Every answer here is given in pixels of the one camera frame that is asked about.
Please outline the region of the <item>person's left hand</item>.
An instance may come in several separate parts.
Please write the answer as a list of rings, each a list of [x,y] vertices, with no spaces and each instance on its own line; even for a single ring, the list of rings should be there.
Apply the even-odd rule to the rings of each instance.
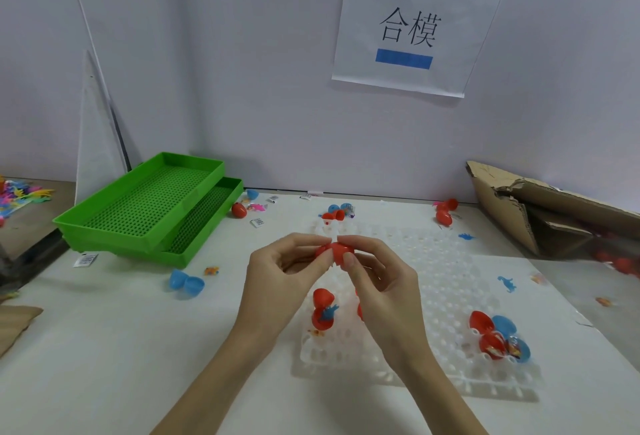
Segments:
[[[251,253],[233,327],[279,336],[307,296],[295,290],[295,263],[330,243],[330,237],[292,233]]]

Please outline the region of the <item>person's right hand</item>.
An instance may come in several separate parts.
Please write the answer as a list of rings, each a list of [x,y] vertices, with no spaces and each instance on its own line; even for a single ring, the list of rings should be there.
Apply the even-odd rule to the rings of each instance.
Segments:
[[[399,350],[413,350],[423,343],[429,346],[417,272],[378,238],[341,235],[337,239],[355,249],[374,282],[372,298],[361,300],[363,318],[388,365],[388,358]]]

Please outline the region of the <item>person's right forearm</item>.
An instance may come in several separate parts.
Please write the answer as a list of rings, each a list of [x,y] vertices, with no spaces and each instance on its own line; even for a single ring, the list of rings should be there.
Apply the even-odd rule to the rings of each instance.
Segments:
[[[388,358],[423,415],[432,435],[489,435],[426,343]]]

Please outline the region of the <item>person's left forearm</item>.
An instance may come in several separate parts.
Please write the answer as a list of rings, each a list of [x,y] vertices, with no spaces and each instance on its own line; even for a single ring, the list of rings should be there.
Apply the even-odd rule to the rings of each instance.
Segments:
[[[278,333],[235,326],[214,357],[149,435],[216,435]]]

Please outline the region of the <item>open red capsule with toy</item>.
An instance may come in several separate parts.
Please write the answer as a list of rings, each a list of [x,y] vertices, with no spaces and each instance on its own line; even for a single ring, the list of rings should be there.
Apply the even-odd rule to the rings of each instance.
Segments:
[[[312,295],[314,312],[311,317],[312,325],[318,333],[324,333],[332,328],[335,312],[339,306],[335,303],[335,295],[325,288],[317,288]]]

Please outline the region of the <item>green perforated plastic tray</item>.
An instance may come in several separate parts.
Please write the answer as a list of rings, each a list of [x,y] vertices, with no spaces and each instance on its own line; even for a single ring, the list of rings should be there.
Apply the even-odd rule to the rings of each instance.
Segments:
[[[243,180],[223,177],[143,258],[177,269],[188,266],[244,191]]]
[[[224,161],[161,152],[53,223],[77,252],[151,253],[224,174]]]

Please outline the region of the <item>open blue capsule egg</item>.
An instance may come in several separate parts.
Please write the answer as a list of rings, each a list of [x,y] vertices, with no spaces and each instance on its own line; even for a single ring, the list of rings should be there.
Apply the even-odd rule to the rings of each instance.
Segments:
[[[190,276],[182,270],[173,269],[167,281],[169,290],[179,292],[185,297],[195,298],[205,287],[204,279]]]

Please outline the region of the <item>open blue capsule with toy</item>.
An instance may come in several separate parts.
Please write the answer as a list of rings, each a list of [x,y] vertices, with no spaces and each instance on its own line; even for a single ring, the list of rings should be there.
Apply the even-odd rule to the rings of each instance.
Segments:
[[[502,315],[492,316],[495,330],[501,335],[506,346],[507,353],[516,359],[518,363],[526,363],[531,358],[531,350],[528,344],[520,337],[515,323]]]

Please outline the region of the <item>torn cardboard box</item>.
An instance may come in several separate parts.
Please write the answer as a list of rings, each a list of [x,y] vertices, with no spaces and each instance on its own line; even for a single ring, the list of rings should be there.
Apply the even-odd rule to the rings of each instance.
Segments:
[[[640,212],[477,161],[466,170],[484,211],[537,256],[565,258],[608,234],[640,242]]]

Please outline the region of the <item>long blue tape strip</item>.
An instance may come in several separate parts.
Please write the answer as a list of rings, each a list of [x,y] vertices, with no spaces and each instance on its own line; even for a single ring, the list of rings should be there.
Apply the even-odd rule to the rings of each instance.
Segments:
[[[429,70],[433,62],[433,57],[397,50],[378,49],[375,62]]]

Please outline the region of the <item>clear bag of red capsules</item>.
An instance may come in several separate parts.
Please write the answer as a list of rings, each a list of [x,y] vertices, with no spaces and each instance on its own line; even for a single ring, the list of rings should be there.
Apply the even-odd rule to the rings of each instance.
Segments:
[[[640,368],[640,242],[595,238],[562,258],[529,259],[587,324]],[[595,297],[614,305],[604,308]]]

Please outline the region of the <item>clear triangular plastic sheet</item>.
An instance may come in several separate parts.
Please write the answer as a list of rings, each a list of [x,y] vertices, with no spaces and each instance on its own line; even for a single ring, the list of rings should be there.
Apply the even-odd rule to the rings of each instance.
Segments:
[[[74,204],[78,205],[125,173],[108,123],[95,66],[90,51],[85,50]]]

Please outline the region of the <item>thin white rod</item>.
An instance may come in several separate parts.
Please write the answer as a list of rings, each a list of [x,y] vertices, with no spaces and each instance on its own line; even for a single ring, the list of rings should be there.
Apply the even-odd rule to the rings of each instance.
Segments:
[[[92,29],[89,23],[87,12],[86,12],[83,0],[76,0],[76,2],[81,14],[81,18],[84,23],[84,28],[85,28],[86,35],[88,37],[88,41],[90,44],[90,54],[93,60],[93,64],[95,66],[95,71],[96,71],[97,79],[99,83],[99,89],[106,105],[106,115],[107,115],[108,123],[111,126],[111,129],[115,136],[116,150],[118,151],[121,161],[124,164],[125,172],[131,172],[132,171],[131,160],[127,153],[124,138],[122,136],[122,132],[117,120],[115,105],[114,105],[113,99],[111,98],[111,94],[108,89],[105,75],[102,71],[100,58],[97,52],[97,47],[92,34]]]

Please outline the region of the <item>pile of colourful toy figures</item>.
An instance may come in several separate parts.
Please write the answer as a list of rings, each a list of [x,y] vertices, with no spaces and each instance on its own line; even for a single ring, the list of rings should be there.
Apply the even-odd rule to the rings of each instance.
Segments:
[[[0,175],[0,229],[14,212],[31,203],[48,202],[53,193],[53,189],[33,186],[22,180],[6,179]]]

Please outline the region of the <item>white paper wall sign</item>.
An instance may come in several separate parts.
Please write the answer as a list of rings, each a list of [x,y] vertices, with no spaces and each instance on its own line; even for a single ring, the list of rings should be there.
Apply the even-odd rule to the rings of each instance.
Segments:
[[[501,0],[342,0],[332,79],[463,99]],[[378,49],[433,57],[429,70]]]

